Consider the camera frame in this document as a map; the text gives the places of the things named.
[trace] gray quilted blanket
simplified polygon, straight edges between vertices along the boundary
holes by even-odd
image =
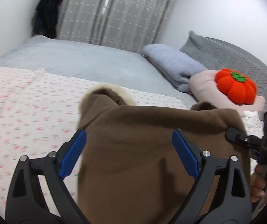
[[[196,35],[193,31],[190,31],[188,41],[180,51],[202,63],[208,70],[229,68],[248,75],[257,85],[257,94],[265,98],[264,112],[267,111],[267,66],[261,61],[258,65],[250,60],[248,55]]]

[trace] gray curtain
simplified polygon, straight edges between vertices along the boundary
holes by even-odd
[[[59,39],[140,52],[159,39],[172,0],[64,0]]]

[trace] green pumpkin stem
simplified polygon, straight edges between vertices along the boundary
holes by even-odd
[[[234,72],[234,71],[232,71],[232,72],[231,72],[231,75],[232,75],[232,77],[233,77],[236,81],[238,81],[238,82],[246,82],[246,78],[245,78],[245,76],[240,75],[239,72]]]

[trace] white quilt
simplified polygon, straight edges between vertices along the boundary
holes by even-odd
[[[9,184],[21,155],[45,157],[69,141],[76,131],[78,104],[95,81],[64,77],[44,70],[0,67],[0,215],[5,216]],[[187,109],[180,99],[137,90],[125,90],[138,105]],[[79,162],[64,180],[76,200]],[[58,211],[45,180],[43,194],[52,213]]]

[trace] bed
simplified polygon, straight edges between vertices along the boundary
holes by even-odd
[[[0,57],[1,217],[19,157],[43,157],[68,141],[80,98],[99,82],[124,87],[138,105],[189,109],[196,103],[139,54],[44,36],[7,52]],[[263,135],[258,114],[244,115],[243,122],[249,133]],[[75,200],[79,161],[64,180]],[[40,182],[50,211],[58,215],[43,177]]]

